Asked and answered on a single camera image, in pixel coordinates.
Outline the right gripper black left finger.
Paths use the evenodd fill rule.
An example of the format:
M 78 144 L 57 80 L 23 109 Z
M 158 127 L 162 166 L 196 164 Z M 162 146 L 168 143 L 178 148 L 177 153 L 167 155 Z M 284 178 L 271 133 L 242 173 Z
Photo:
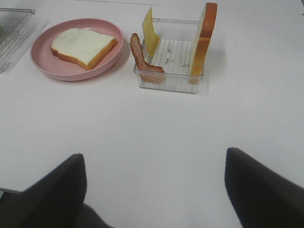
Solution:
M 107 228 L 84 203 L 85 161 L 73 154 L 22 192 L 4 191 L 0 198 L 2 228 Z

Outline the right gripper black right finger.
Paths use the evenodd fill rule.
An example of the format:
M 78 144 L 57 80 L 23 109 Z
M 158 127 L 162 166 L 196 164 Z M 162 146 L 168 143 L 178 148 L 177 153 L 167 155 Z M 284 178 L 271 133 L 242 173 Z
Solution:
M 227 149 L 225 187 L 244 228 L 304 226 L 304 189 L 238 148 Z

